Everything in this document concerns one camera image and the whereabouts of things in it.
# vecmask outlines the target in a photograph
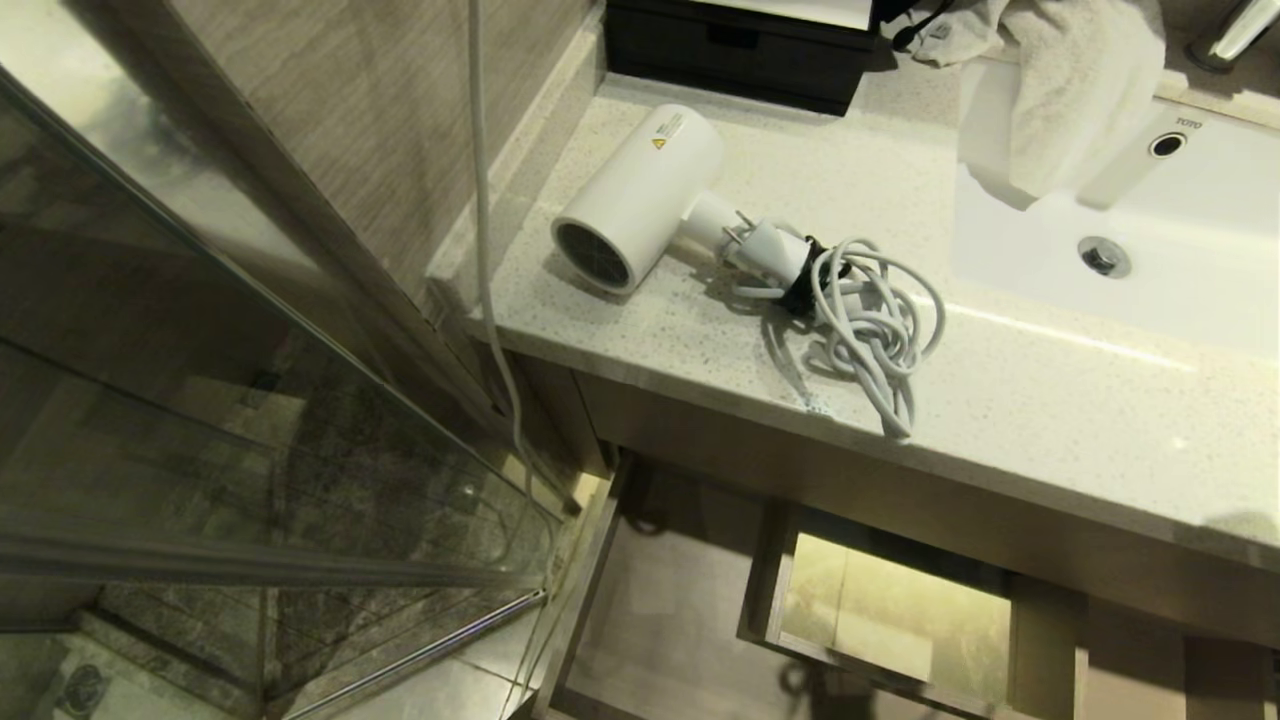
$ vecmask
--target faucet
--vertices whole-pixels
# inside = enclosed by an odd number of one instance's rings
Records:
[[[1187,44],[1187,58],[1201,69],[1226,74],[1276,18],[1280,0],[1238,0],[1212,31]]]

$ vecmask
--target floor drain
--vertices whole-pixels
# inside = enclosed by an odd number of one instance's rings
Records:
[[[96,665],[81,665],[63,685],[56,706],[77,720],[88,720],[93,715],[93,710],[97,708],[97,703],[102,702],[108,683],[110,680],[102,675]]]

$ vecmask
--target black cable tie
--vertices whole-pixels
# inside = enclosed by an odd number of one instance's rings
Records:
[[[809,255],[804,259],[804,266],[800,268],[800,274],[796,275],[795,282],[791,287],[782,293],[782,297],[774,300],[773,302],[795,315],[796,318],[806,318],[813,314],[813,306],[817,302],[813,296],[813,282],[809,277],[813,274],[813,264],[818,261],[818,258],[827,251],[826,247],[818,242],[818,238],[812,234],[804,236],[805,242],[809,243]],[[846,263],[845,266],[840,269],[840,277],[844,278],[849,274],[851,268]],[[820,284],[820,291],[826,292],[827,286],[831,284],[829,275],[827,273],[818,273],[818,282]]]

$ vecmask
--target quartz countertop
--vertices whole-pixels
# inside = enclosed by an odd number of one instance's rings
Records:
[[[966,282],[951,270],[960,70],[863,78],[832,118],[608,76],[494,278],[512,350],[919,470],[1280,571],[1277,369]],[[814,336],[736,301],[677,243],[628,297],[593,290],[552,243],[556,213],[652,109],[721,132],[713,186],[824,245],[849,236],[928,277],[948,327],[914,378],[909,445],[861,388],[810,372]]]

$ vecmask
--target shower enclosure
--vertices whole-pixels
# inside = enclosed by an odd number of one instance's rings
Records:
[[[0,15],[0,720],[302,716],[538,606],[429,341],[102,17]]]

